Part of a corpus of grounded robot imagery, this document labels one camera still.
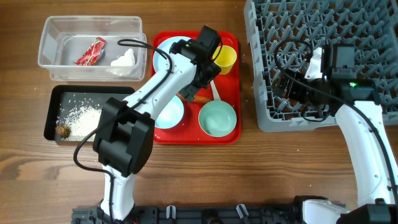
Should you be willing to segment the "orange carrot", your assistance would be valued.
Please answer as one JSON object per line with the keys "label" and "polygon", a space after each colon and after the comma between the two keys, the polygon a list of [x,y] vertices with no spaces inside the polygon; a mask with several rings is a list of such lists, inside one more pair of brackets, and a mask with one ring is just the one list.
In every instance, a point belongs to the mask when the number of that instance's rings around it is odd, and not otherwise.
{"label": "orange carrot", "polygon": [[199,95],[195,95],[195,97],[193,99],[194,103],[203,103],[203,104],[205,104],[205,103],[208,103],[210,101],[211,101],[211,98],[205,97],[205,96],[199,96]]}

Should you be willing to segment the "light green bowl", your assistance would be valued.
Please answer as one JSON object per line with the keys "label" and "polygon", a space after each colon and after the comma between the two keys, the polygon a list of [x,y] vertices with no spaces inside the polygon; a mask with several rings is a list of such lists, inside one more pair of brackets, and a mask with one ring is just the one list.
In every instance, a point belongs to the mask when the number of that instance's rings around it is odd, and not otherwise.
{"label": "light green bowl", "polygon": [[206,103],[198,114],[201,129],[215,138],[232,133],[238,122],[234,108],[227,102],[214,100]]}

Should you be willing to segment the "light blue bowl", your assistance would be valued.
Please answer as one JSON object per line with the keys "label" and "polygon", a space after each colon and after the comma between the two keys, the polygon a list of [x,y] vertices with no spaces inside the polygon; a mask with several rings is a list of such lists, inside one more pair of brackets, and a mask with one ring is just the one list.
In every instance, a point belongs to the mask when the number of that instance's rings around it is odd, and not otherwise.
{"label": "light blue bowl", "polygon": [[166,107],[161,111],[155,121],[155,127],[160,129],[170,129],[181,122],[185,109],[182,100],[174,96]]}

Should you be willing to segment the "white tissue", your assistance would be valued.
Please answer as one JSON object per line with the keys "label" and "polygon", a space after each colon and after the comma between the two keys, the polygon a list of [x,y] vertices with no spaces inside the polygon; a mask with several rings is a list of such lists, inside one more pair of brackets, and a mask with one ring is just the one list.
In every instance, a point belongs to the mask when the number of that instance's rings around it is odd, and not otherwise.
{"label": "white tissue", "polygon": [[111,62],[111,68],[106,71],[117,76],[128,76],[133,71],[133,66],[136,64],[134,50],[128,49],[123,56]]}

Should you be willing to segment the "red snack wrapper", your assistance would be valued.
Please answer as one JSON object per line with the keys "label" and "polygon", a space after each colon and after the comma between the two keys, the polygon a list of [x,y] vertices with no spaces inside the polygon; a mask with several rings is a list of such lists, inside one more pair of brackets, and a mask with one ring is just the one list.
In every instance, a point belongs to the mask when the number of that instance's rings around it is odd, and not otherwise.
{"label": "red snack wrapper", "polygon": [[90,48],[74,64],[79,66],[94,65],[104,55],[105,45],[106,41],[101,37],[97,37]]}

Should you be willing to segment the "white rice pile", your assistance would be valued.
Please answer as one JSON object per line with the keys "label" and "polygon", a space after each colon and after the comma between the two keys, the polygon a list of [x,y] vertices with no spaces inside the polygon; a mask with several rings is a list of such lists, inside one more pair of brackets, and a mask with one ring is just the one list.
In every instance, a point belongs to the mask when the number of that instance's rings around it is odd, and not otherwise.
{"label": "white rice pile", "polygon": [[101,105],[91,98],[68,100],[67,103],[70,108],[59,110],[56,126],[67,125],[71,129],[71,133],[68,138],[60,138],[64,141],[81,141],[97,128]]}

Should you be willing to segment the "brown food scrap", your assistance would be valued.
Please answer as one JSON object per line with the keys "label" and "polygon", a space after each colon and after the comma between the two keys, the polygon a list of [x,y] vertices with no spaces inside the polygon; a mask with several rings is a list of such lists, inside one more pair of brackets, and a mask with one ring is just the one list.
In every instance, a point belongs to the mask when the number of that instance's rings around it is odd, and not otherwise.
{"label": "brown food scrap", "polygon": [[70,136],[71,129],[67,125],[56,126],[55,132],[61,138],[68,138]]}

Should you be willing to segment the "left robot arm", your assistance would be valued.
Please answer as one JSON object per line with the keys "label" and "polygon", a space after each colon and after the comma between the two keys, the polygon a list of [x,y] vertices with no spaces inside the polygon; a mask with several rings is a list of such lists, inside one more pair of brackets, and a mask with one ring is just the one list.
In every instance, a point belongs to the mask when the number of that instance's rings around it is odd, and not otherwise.
{"label": "left robot arm", "polygon": [[152,152],[155,121],[174,96],[191,102],[220,73],[213,54],[221,42],[217,31],[204,26],[196,39],[172,44],[165,70],[122,101],[110,98],[103,105],[93,143],[106,174],[98,206],[103,223],[132,222],[134,176]]}

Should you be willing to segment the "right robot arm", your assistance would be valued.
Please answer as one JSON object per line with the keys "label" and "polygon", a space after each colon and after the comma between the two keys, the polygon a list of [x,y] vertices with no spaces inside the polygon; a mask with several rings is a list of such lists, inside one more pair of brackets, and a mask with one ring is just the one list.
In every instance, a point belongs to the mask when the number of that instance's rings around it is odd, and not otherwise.
{"label": "right robot arm", "polygon": [[323,197],[296,201],[302,223],[397,223],[397,162],[382,118],[376,84],[358,79],[352,44],[311,48],[306,74],[283,68],[277,90],[310,106],[327,105],[349,150],[358,207],[347,210]]}

